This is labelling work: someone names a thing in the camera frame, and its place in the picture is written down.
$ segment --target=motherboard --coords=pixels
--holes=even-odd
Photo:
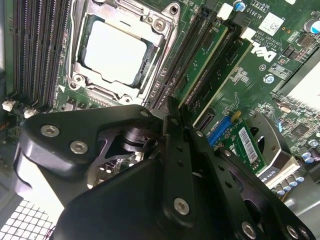
[[[318,0],[6,0],[5,11],[3,129],[13,143],[36,114],[131,104],[165,114],[173,96],[213,148],[238,155],[240,139],[261,180],[274,161],[254,116],[288,146],[272,151],[290,154],[285,178],[308,163],[301,148],[320,150]]]

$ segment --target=dell logo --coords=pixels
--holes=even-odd
[[[268,51],[265,46],[260,46],[259,43],[256,41],[253,42],[254,48],[252,49],[251,53],[256,54],[258,57],[263,57],[268,63],[275,58],[277,55],[274,51]]]

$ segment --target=cpu socket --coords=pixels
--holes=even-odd
[[[177,37],[180,5],[163,11],[133,0],[89,0],[74,11],[69,87],[86,88],[120,104],[144,100]]]

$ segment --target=silver screw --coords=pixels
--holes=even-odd
[[[166,28],[166,23],[162,19],[158,18],[154,21],[153,27],[155,30],[162,32]]]
[[[203,136],[204,136],[204,134],[203,134],[202,132],[200,132],[200,131],[196,131],[196,134],[197,134],[199,137],[203,137]]]
[[[174,209],[181,215],[187,215],[190,212],[188,203],[180,197],[177,197],[173,201],[173,205],[174,205]]]
[[[273,74],[267,74],[263,77],[263,82],[266,84],[272,84],[275,81],[275,76]]]
[[[251,226],[250,223],[248,223],[247,221],[244,221],[241,224],[242,227],[242,231],[244,232],[245,235],[248,236],[248,238],[254,240],[256,239],[257,235],[256,235],[256,231],[254,230],[254,228]]]
[[[70,144],[70,150],[75,154],[85,154],[88,152],[88,146],[82,141],[73,141]]]
[[[179,122],[178,122],[177,119],[175,119],[175,118],[172,118],[170,121],[171,121],[174,125],[179,125]]]
[[[291,237],[293,237],[294,239],[299,238],[298,233],[296,232],[296,230],[292,226],[290,226],[290,225],[286,226],[286,230],[291,235]]]
[[[300,230],[300,233],[301,233],[307,240],[310,240],[310,237],[309,237],[307,231],[306,231],[302,226],[299,227],[299,230]]]
[[[141,110],[140,113],[141,113],[142,116],[144,116],[144,117],[146,117],[146,118],[149,117],[149,113],[147,113],[147,112],[144,111],[144,110]]]
[[[319,142],[315,139],[310,140],[309,142],[310,147],[316,147],[319,145]]]
[[[49,138],[54,138],[60,134],[59,128],[53,125],[44,125],[41,127],[41,133],[42,135],[49,137]]]
[[[85,80],[85,78],[83,76],[79,75],[79,74],[76,74],[76,75],[73,76],[73,80],[75,82],[82,82],[82,81]]]
[[[227,156],[227,157],[231,157],[231,153],[228,151],[228,150],[224,150],[224,154]]]

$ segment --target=blue connector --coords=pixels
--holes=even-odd
[[[211,147],[216,144],[217,140],[222,136],[222,134],[224,134],[230,125],[231,117],[225,116],[208,137],[208,142]]]

